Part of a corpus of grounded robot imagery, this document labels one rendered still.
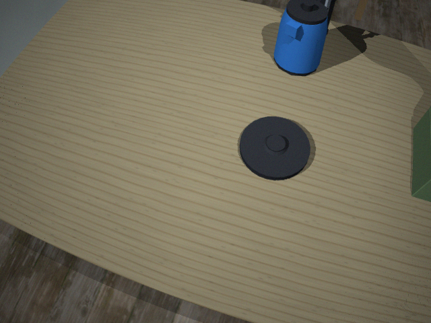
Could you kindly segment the dark grey round disc with central stud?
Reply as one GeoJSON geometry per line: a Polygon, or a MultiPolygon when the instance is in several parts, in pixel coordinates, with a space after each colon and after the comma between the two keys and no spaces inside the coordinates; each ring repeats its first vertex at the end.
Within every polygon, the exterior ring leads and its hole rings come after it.
{"type": "Polygon", "coordinates": [[[268,180],[286,180],[304,169],[310,157],[310,142],[295,122],[266,116],[243,130],[240,156],[254,174],[268,180]]]}

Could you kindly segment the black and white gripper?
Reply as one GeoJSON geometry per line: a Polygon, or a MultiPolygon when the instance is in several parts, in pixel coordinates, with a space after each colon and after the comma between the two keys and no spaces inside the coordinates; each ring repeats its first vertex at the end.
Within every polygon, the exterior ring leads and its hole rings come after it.
{"type": "Polygon", "coordinates": [[[329,11],[330,4],[331,4],[331,0],[326,0],[324,4],[324,6],[327,8],[328,11],[329,11]]]}

